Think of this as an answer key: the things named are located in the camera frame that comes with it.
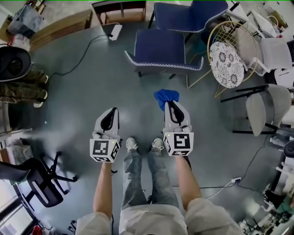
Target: white shirt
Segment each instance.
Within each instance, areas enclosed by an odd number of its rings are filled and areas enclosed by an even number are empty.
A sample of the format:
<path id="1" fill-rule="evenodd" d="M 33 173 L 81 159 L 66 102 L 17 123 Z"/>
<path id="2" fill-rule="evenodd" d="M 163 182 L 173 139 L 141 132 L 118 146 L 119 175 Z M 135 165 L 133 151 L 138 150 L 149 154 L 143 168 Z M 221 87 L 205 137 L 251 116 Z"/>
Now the white shirt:
<path id="1" fill-rule="evenodd" d="M 76 235 L 110 235 L 109 219 L 97 212 L 78 220 Z M 175 206 L 141 205 L 120 214 L 119 234 L 124 235 L 243 235 L 224 208 L 210 201 L 192 200 L 185 217 Z"/>

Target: blue chair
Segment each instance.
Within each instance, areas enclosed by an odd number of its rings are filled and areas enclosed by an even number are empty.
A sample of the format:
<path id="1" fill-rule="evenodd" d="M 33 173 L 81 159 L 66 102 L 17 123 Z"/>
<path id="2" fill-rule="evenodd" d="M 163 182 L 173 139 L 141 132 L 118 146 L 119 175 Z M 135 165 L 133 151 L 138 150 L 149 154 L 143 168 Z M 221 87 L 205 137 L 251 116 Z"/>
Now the blue chair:
<path id="1" fill-rule="evenodd" d="M 193 33 L 202 32 L 208 22 L 223 15 L 227 9 L 226 1 L 193 1 L 190 6 L 157 2 L 148 28 L 155 16 L 159 29 L 188 32 L 186 43 Z"/>
<path id="2" fill-rule="evenodd" d="M 204 62 L 203 57 L 199 57 L 193 65 L 186 64 L 184 36 L 169 30 L 139 30 L 134 55 L 124 52 L 139 77 L 141 72 L 187 75 L 201 70 Z"/>

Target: white sneaker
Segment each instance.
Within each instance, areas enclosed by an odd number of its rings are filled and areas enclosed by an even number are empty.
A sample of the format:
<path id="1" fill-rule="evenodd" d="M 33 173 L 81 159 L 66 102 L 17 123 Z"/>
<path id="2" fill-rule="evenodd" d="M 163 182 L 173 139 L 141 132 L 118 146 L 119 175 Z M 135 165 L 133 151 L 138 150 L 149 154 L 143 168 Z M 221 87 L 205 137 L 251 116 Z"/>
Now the white sneaker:
<path id="1" fill-rule="evenodd" d="M 133 137 L 129 137 L 125 143 L 125 146 L 127 147 L 128 152 L 130 152 L 131 149 L 137 149 L 137 143 Z"/>
<path id="2" fill-rule="evenodd" d="M 161 138 L 155 138 L 152 143 L 152 148 L 158 148 L 160 151 L 164 149 L 164 143 Z"/>
<path id="3" fill-rule="evenodd" d="M 47 99 L 47 97 L 48 97 L 48 92 L 46 91 L 46 94 L 45 94 L 45 96 L 44 96 L 44 100 L 46 100 Z"/>
<path id="4" fill-rule="evenodd" d="M 43 105 L 44 102 L 41 103 L 34 103 L 35 108 L 40 108 Z"/>

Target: black and white marker cube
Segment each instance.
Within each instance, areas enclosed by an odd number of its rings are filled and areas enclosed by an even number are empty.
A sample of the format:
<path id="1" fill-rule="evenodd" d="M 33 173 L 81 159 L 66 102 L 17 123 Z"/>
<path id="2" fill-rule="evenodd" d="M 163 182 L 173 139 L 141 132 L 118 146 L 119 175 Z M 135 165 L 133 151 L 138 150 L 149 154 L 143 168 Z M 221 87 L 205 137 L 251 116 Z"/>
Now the black and white marker cube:
<path id="1" fill-rule="evenodd" d="M 90 156 L 96 162 L 114 162 L 119 149 L 117 140 L 90 139 Z"/>
<path id="2" fill-rule="evenodd" d="M 164 145 L 169 156 L 187 156 L 193 150 L 193 132 L 165 132 Z"/>

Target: power strip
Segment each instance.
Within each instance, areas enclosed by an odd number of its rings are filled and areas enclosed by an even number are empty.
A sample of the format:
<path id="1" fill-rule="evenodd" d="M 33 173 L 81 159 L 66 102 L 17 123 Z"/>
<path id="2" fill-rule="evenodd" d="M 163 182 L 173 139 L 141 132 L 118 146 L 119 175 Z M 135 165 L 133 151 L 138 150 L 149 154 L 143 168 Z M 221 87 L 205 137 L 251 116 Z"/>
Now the power strip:
<path id="1" fill-rule="evenodd" d="M 233 178 L 233 179 L 231 179 L 231 182 L 232 182 L 232 183 L 235 183 L 237 180 L 241 180 L 241 177 Z"/>
<path id="2" fill-rule="evenodd" d="M 111 32 L 111 37 L 109 37 L 110 40 L 115 41 L 116 39 L 118 39 L 119 33 L 121 31 L 121 28 L 123 26 L 121 24 L 116 24 Z"/>

